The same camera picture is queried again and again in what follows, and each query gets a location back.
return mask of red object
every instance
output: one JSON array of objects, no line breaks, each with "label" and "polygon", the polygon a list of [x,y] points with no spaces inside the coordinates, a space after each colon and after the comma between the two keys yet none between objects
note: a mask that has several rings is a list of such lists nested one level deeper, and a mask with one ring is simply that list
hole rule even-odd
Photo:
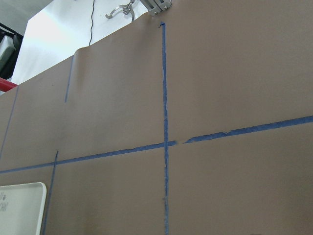
[{"label": "red object", "polygon": [[0,91],[7,92],[15,87],[17,87],[17,84],[0,78]]}]

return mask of black cable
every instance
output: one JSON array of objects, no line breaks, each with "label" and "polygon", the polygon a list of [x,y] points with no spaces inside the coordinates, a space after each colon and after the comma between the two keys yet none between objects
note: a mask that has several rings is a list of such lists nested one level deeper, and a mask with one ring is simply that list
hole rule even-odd
[{"label": "black cable", "polygon": [[92,28],[93,28],[94,2],[95,2],[95,0],[93,0],[93,4],[92,4],[92,14],[91,14],[91,22],[92,22],[92,25],[91,25],[91,28],[90,28],[90,41],[89,41],[89,46],[90,46],[91,41],[92,41]]}]

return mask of blue painter's tape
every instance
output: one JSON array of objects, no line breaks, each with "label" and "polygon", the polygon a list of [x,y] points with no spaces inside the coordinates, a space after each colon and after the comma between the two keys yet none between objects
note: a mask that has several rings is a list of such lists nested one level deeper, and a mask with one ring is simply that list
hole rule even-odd
[{"label": "blue painter's tape", "polygon": [[46,230],[46,227],[47,227],[47,220],[48,220],[50,201],[51,201],[52,189],[53,189],[53,183],[54,183],[54,176],[55,176],[55,168],[56,168],[56,163],[57,163],[57,160],[58,160],[58,155],[59,155],[59,151],[57,151],[57,153],[55,155],[54,164],[53,164],[53,171],[52,171],[52,175],[51,175],[50,189],[49,189],[49,194],[48,194],[48,199],[47,199],[47,208],[46,208],[46,211],[45,211],[45,219],[44,219],[44,223],[43,223],[43,233],[42,233],[43,235],[45,235],[45,230]]},{"label": "blue painter's tape", "polygon": [[72,72],[73,72],[74,56],[75,56],[75,55],[73,55],[72,61],[71,61],[71,64],[70,64],[70,70],[69,70],[68,81],[67,81],[67,92],[66,92],[66,94],[65,94],[64,103],[67,102],[67,98],[68,98],[68,91],[69,91],[69,86],[70,86],[70,79],[71,79],[71,77],[72,77]]},{"label": "blue painter's tape", "polygon": [[9,121],[8,121],[8,125],[6,126],[3,142],[2,142],[2,145],[1,145],[1,149],[0,149],[0,160],[1,160],[1,157],[2,157],[2,152],[3,152],[4,144],[5,144],[5,141],[6,141],[6,137],[8,135],[8,131],[9,131],[9,127],[10,127],[13,111],[14,111],[14,108],[15,108],[16,99],[17,99],[18,93],[19,93],[19,88],[20,88],[19,86],[17,86],[17,88],[16,88],[16,93],[15,93],[15,97],[14,97],[14,101],[13,101],[13,105],[12,105],[12,109],[11,109],[11,113],[10,113],[10,118],[9,118]]},{"label": "blue painter's tape", "polygon": [[48,166],[53,166],[53,163],[45,163],[45,164],[20,167],[20,168],[15,168],[15,169],[10,169],[10,170],[2,170],[0,171],[0,174],[18,172],[18,171],[23,171],[23,170],[32,170],[32,169],[43,168],[43,167],[48,167]]},{"label": "blue painter's tape", "polygon": [[208,141],[208,140],[223,138],[223,137],[227,137],[227,136],[236,136],[236,135],[248,134],[248,133],[252,133],[252,132],[272,130],[272,129],[282,128],[282,127],[288,127],[288,126],[295,126],[295,125],[310,123],[310,122],[313,122],[313,116],[308,116],[308,117],[303,117],[303,118],[301,117],[301,118],[296,118],[296,119],[292,119],[292,120],[280,121],[280,122],[264,124],[264,125],[259,125],[259,126],[252,126],[252,127],[232,130],[229,132],[219,132],[219,133],[215,133],[215,134],[211,134],[211,135],[197,136],[197,137],[193,137],[193,138],[189,139],[185,143]]},{"label": "blue painter's tape", "polygon": [[[174,146],[176,144],[177,144],[176,141],[168,142],[168,146]],[[163,147],[164,147],[164,143],[151,144],[151,145],[146,145],[146,146],[142,146],[142,147],[137,147],[134,149],[118,150],[118,151],[109,152],[109,153],[95,154],[95,155],[90,155],[90,156],[85,156],[85,157],[80,157],[80,158],[57,161],[56,165],[62,165],[62,164],[86,161],[86,160],[91,160],[91,159],[104,158],[104,157],[109,157],[109,156],[152,150],[152,149],[163,148]],[[10,170],[3,170],[3,171],[0,171],[0,174],[23,171],[23,170],[32,170],[32,169],[43,168],[43,167],[48,167],[48,166],[54,166],[54,163],[45,163],[45,164],[20,167],[20,168],[15,168],[15,169],[10,169]]]},{"label": "blue painter's tape", "polygon": [[164,143],[158,143],[158,144],[151,144],[151,145],[146,145],[142,147],[137,147],[133,149],[124,149],[124,150],[118,150],[118,151],[108,152],[108,153],[100,153],[100,154],[95,154],[95,155],[90,155],[90,156],[85,156],[85,157],[80,157],[80,158],[62,160],[62,161],[57,162],[57,165],[86,161],[86,160],[97,159],[97,158],[110,157],[110,156],[115,156],[115,155],[122,155],[122,154],[127,154],[127,153],[135,153],[135,152],[140,152],[140,151],[145,151],[145,150],[162,148],[163,146],[164,146]]},{"label": "blue painter's tape", "polygon": [[169,204],[168,204],[168,195],[169,195],[169,154],[168,154],[168,112],[167,112],[167,71],[166,71],[166,24],[161,22],[160,27],[162,27],[162,65],[163,65],[163,109],[164,109],[164,160],[165,160],[165,169],[164,169],[164,188],[165,188],[165,197],[164,197],[164,207],[165,207],[165,219],[164,227],[165,234],[169,233]]}]

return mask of metal bracket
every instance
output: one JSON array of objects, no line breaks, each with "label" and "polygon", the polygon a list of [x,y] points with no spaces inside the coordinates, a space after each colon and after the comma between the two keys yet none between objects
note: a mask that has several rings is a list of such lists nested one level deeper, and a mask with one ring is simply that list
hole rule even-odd
[{"label": "metal bracket", "polygon": [[113,13],[115,11],[117,11],[118,9],[123,9],[123,14],[124,15],[128,15],[129,13],[131,13],[132,15],[132,22],[135,20],[135,13],[134,10],[132,9],[132,4],[135,2],[135,0],[131,0],[130,3],[128,3],[127,5],[119,5],[117,6],[115,9],[113,9],[113,11],[108,15],[106,14],[106,17],[108,19],[112,19],[113,18]]},{"label": "metal bracket", "polygon": [[140,0],[151,15],[157,15],[172,6],[172,0]]}]

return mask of vertical blue tape line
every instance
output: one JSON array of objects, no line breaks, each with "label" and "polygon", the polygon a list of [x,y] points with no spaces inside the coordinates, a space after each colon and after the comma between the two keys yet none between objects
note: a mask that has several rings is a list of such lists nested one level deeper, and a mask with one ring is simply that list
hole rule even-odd
[{"label": "vertical blue tape line", "polygon": [[55,159],[54,159],[53,171],[52,171],[52,176],[51,176],[51,183],[50,183],[50,189],[49,189],[48,200],[47,200],[47,209],[45,211],[45,220],[44,220],[44,224],[43,224],[42,235],[45,235],[45,230],[47,228],[47,219],[48,219],[48,214],[49,214],[49,207],[50,207],[50,201],[51,201],[51,195],[52,195],[52,189],[53,189],[53,183],[54,183],[55,168],[57,165],[58,155],[59,155],[59,151],[57,151],[57,153],[55,155]]},{"label": "vertical blue tape line", "polygon": [[165,235],[169,233],[169,204],[168,204],[168,191],[169,191],[169,173],[168,173],[168,164],[169,164],[169,154],[168,154],[168,116],[167,116],[167,72],[166,72],[166,24],[161,22],[160,27],[162,27],[162,64],[163,64],[163,108],[164,108],[164,160],[165,160],[165,169],[164,169],[164,179],[165,179],[165,197],[164,197],[164,206],[165,206]]},{"label": "vertical blue tape line", "polygon": [[17,97],[18,97],[19,88],[20,88],[19,86],[16,88],[16,93],[15,93],[15,97],[14,97],[14,101],[13,101],[13,105],[12,105],[12,109],[11,109],[11,113],[10,113],[10,118],[9,118],[8,125],[7,125],[7,127],[6,127],[6,130],[5,130],[3,142],[2,142],[2,145],[1,145],[0,159],[1,159],[1,157],[2,157],[2,152],[3,152],[4,144],[5,144],[6,137],[7,137],[8,131],[9,131],[9,127],[10,127],[12,115],[13,115],[14,108],[15,108],[16,99],[17,99]]},{"label": "vertical blue tape line", "polygon": [[68,75],[68,81],[67,81],[67,92],[65,93],[65,99],[64,99],[64,103],[67,102],[67,98],[68,98],[68,91],[69,91],[69,85],[70,85],[70,78],[72,77],[72,70],[73,70],[73,63],[74,63],[74,56],[72,58],[71,64],[70,64],[70,70],[69,70],[69,75]]}]

